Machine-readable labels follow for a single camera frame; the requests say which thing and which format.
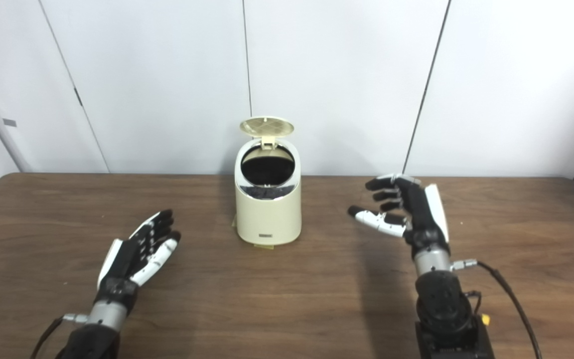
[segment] cream trash can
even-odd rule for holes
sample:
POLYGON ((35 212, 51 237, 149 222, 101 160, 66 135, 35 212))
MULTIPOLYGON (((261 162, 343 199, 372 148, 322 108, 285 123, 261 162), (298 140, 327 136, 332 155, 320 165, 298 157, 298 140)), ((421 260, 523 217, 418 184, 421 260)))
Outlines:
POLYGON ((257 245, 280 245, 298 238, 301 228, 300 157, 281 139, 293 132, 287 120, 254 117, 241 123, 253 140, 239 150, 234 168, 236 228, 257 245))

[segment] trash can lid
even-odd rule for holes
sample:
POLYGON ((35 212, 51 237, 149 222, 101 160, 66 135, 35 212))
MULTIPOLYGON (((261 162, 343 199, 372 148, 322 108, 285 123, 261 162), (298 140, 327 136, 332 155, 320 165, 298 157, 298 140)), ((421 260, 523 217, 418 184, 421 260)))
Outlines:
POLYGON ((284 137, 293 132, 293 125, 282 118, 259 116, 242 121, 241 131, 251 137, 284 137))

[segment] open lid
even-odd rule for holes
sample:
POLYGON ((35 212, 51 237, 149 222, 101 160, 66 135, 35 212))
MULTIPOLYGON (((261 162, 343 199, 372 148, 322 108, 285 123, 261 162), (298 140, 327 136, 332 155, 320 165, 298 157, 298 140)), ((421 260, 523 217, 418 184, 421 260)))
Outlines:
POLYGON ((251 137, 260 137, 264 150, 276 148, 276 137, 293 132, 293 125, 278 117, 259 116, 241 122, 241 131, 251 137))

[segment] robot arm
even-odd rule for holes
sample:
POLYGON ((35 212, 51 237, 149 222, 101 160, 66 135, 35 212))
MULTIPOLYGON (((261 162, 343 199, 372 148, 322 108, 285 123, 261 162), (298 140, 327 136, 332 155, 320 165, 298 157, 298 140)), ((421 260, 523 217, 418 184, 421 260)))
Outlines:
POLYGON ((61 318, 84 325, 70 334, 57 359, 116 359, 119 333, 134 308, 137 291, 161 269, 180 240, 180 233, 171 230, 173 223, 172 211, 161 211, 146 219, 129 239, 112 242, 91 313, 61 318))
POLYGON ((383 213, 352 206, 349 215, 380 232, 403 237, 412 247, 418 275, 416 334, 421 357, 493 359, 485 326, 472 311, 453 273, 476 262, 451 263, 446 217, 437 186, 421 186, 419 180, 405 175, 376 177, 365 186, 377 191, 374 200, 385 200, 380 206, 383 213), (401 214, 385 213, 390 210, 401 214))

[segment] small gray label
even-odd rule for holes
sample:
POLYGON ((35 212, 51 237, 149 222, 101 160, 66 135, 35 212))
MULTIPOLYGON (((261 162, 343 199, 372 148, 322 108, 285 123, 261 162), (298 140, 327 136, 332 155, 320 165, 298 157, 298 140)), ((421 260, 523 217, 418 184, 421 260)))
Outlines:
POLYGON ((16 127, 16 121, 15 120, 9 120, 7 118, 4 118, 4 125, 6 126, 10 126, 10 127, 16 127))

